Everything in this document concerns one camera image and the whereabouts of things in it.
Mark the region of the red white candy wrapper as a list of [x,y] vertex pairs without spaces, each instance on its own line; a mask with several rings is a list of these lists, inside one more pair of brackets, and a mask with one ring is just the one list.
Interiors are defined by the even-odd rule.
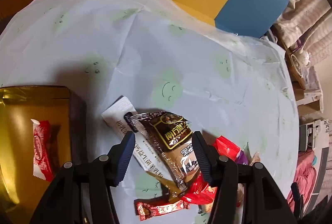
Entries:
[[33,125],[33,176],[51,182],[55,176],[49,150],[51,124],[48,121],[30,120]]

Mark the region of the beige crumpled blanket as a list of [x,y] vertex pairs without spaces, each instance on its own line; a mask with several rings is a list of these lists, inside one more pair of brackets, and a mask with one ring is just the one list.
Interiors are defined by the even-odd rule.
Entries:
[[331,6],[327,0],[289,0],[274,27],[288,48],[301,41],[312,65],[331,56]]

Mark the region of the wooden side shelf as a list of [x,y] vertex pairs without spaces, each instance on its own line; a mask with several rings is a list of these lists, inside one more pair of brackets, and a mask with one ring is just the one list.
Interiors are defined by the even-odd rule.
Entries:
[[291,50],[281,42],[285,49],[285,60],[290,73],[295,101],[298,107],[299,116],[311,113],[323,112],[323,93],[316,70],[311,63],[302,67],[293,62]]

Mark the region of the clear wafer cake packet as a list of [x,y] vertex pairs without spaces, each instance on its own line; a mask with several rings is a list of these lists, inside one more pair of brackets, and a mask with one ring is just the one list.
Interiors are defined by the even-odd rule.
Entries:
[[251,160],[249,162],[249,165],[253,166],[254,163],[260,162],[260,161],[261,161],[261,159],[260,159],[259,153],[255,152],[254,155],[253,155],[253,157],[251,158]]

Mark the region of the purple snack packet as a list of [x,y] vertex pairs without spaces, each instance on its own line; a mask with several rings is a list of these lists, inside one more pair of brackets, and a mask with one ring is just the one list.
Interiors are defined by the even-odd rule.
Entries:
[[243,150],[240,151],[240,154],[235,162],[240,165],[248,165],[249,162]]

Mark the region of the brown gold coffee packet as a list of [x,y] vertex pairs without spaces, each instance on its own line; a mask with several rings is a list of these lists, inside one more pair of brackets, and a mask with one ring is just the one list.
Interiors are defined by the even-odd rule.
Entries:
[[187,120],[167,112],[126,113],[124,119],[133,131],[139,132],[166,164],[172,179],[181,191],[199,171],[192,147],[192,131]]

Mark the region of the white teapot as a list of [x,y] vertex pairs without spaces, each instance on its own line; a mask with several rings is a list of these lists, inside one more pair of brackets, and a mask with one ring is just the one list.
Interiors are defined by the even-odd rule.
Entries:
[[310,53],[305,51],[303,47],[292,49],[290,58],[293,62],[302,67],[308,66],[311,63]]

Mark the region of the light blue smiley tablecloth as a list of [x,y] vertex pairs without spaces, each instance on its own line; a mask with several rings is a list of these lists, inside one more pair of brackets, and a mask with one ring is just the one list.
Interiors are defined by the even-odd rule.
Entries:
[[299,120],[284,51],[172,0],[34,0],[1,34],[1,85],[64,85],[84,99],[90,160],[119,141],[102,113],[125,96],[138,112],[182,115],[207,142],[248,145],[290,192]]

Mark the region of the white gold sachet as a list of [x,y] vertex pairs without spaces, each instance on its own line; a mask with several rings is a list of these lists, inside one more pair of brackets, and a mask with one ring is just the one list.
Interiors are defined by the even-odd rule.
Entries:
[[[113,132],[122,139],[131,130],[125,116],[132,116],[136,113],[137,111],[129,99],[121,96],[102,113],[102,117]],[[180,192],[165,163],[141,133],[135,133],[135,137],[134,162],[127,170],[129,178],[122,183],[126,193],[137,199],[164,196],[170,203],[179,201]]]

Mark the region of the large red snack packet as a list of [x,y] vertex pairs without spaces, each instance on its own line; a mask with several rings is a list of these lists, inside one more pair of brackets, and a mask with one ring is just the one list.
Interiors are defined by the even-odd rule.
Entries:
[[[216,138],[213,146],[216,148],[219,155],[225,155],[236,163],[242,164],[240,157],[244,155],[243,151],[231,140],[228,140],[224,136],[220,136]],[[204,181],[202,173],[199,172],[197,178],[187,189],[186,194],[180,199],[190,204],[206,205],[211,204],[214,201],[216,192],[217,189],[210,187],[208,183]]]

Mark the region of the small dark red candy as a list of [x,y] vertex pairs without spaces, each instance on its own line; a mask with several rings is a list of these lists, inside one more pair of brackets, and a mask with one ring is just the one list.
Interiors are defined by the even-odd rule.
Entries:
[[152,217],[163,216],[169,213],[177,212],[183,209],[190,209],[190,203],[179,200],[175,203],[169,203],[162,198],[134,201],[136,215],[140,221],[150,219]]

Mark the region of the gold metal tin box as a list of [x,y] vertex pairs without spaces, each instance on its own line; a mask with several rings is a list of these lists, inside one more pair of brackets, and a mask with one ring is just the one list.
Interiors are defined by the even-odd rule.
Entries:
[[33,176],[33,120],[51,125],[53,165],[86,163],[86,103],[65,86],[1,88],[1,223],[29,223],[49,182]]

